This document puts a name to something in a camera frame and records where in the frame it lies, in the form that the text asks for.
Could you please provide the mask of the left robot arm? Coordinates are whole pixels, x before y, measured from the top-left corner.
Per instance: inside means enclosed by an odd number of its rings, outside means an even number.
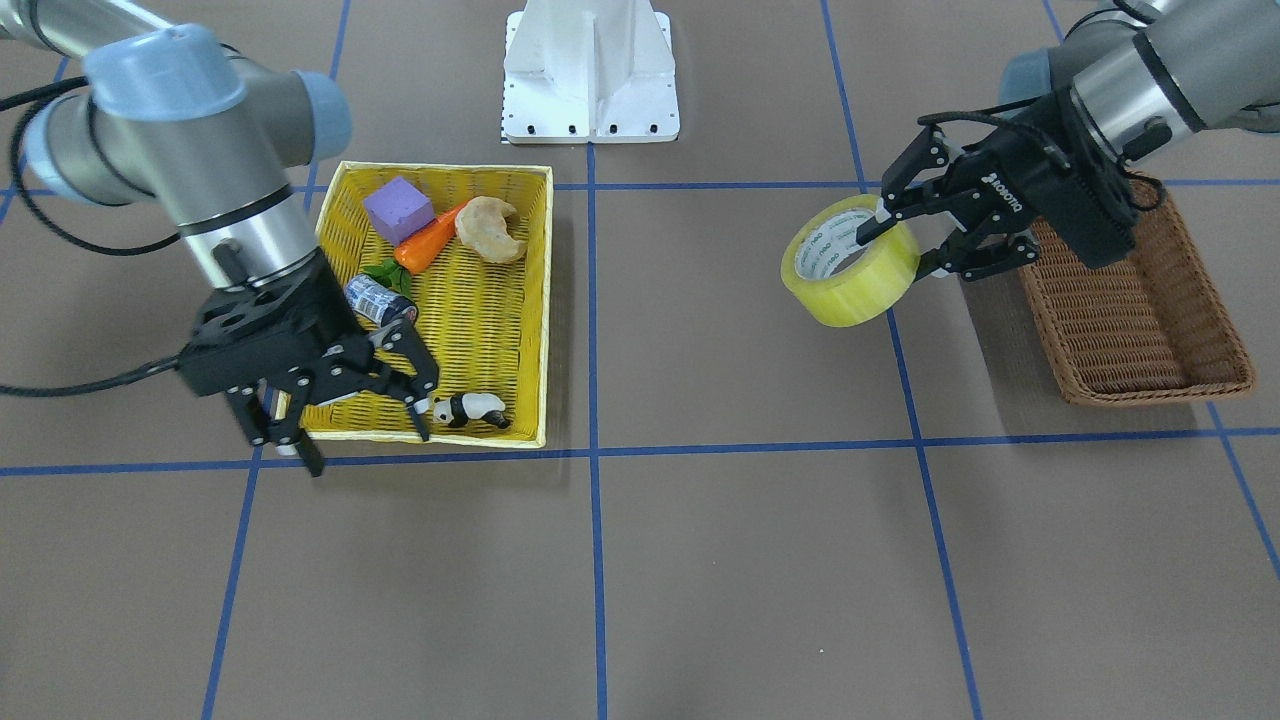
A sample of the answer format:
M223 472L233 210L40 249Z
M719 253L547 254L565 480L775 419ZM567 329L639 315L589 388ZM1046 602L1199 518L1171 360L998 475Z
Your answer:
M1039 220L1084 266L1121 261L1155 210L1132 191L1137 163L1208 129L1277 132L1277 33L1275 1L1102 1L1015 56L998 105L920 117L856 246L946 215L915 275L974 281L1033 263Z

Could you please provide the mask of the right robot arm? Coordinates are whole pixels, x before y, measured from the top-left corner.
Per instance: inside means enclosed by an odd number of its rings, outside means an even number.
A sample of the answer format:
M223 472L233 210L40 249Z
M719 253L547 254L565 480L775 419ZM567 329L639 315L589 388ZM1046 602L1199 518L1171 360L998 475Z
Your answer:
M5 1L3 37L77 60L83 77L15 96L29 110L10 155L54 193L120 208L154 200L211 286L178 354L109 379L13 397L70 397L178 373L223 396L253 446L312 477L325 459L303 410L370 393L398 402L421 439L439 366L402 318L365 331L285 176L349 142L328 76L269 70L200 24L131 1Z

